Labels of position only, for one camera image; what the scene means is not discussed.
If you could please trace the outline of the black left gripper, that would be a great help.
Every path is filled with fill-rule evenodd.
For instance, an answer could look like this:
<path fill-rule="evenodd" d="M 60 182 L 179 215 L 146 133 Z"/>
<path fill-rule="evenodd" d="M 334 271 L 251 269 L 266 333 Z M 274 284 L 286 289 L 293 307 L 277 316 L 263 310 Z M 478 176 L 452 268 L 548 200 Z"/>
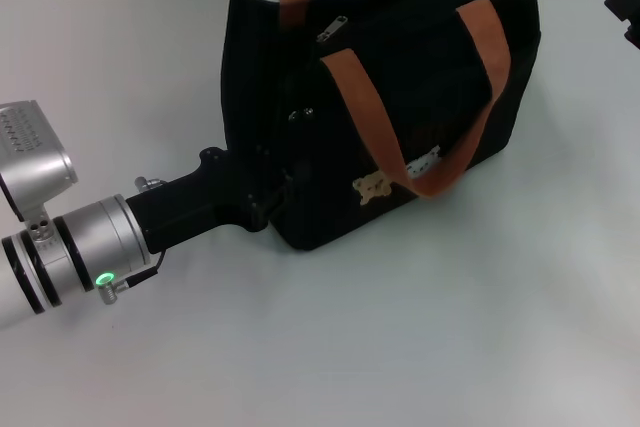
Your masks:
<path fill-rule="evenodd" d="M 214 147 L 200 153 L 194 172 L 128 198 L 148 251 L 160 253 L 224 225 L 264 230 L 292 191 L 309 181 L 312 168 L 309 156 L 296 150 L 265 150 L 262 162 L 263 183 L 270 191 L 260 198 L 247 166 Z"/>

